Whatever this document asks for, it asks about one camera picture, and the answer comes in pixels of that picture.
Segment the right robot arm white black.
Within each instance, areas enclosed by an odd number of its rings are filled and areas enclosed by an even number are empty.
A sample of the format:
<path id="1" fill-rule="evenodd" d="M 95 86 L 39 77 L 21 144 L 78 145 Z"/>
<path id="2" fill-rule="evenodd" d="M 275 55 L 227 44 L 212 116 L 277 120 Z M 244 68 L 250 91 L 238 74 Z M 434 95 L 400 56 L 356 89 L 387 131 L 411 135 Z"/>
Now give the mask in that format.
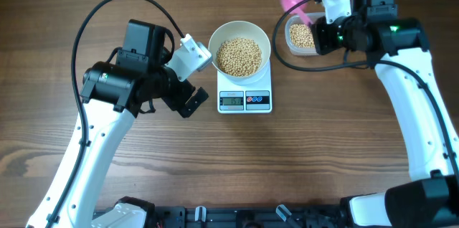
<path id="1" fill-rule="evenodd" d="M 386 89 L 404 138 L 410 182 L 345 200 L 357 227 L 446 227 L 458 223 L 458 136 L 437 87 L 421 23 L 401 19 L 395 0 L 316 0 L 316 51 L 364 52 Z"/>

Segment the clear plastic container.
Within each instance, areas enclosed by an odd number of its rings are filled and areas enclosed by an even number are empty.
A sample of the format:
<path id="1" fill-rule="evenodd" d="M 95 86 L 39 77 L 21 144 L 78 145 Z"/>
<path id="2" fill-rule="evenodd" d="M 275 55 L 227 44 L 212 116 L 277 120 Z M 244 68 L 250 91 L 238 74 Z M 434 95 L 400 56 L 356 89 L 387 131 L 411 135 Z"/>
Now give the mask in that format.
<path id="1" fill-rule="evenodd" d="M 295 56 L 316 56 L 311 29 L 294 15 L 285 24 L 285 40 L 290 53 Z"/>

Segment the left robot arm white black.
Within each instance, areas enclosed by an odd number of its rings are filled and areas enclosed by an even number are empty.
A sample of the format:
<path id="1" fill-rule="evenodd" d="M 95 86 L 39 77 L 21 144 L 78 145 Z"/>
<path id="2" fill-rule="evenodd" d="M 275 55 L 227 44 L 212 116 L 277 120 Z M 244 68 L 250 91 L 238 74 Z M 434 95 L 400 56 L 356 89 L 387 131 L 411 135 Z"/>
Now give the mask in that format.
<path id="1" fill-rule="evenodd" d="M 155 206 L 123 197 L 99 217 L 95 205 L 120 142 L 141 113 L 143 103 L 162 99 L 188 118 L 208 97 L 189 76 L 212 61 L 211 52 L 190 35 L 167 49 L 165 27 L 130 20 L 114 63 L 88 69 L 80 93 L 82 112 L 57 173 L 29 227 L 159 227 Z"/>

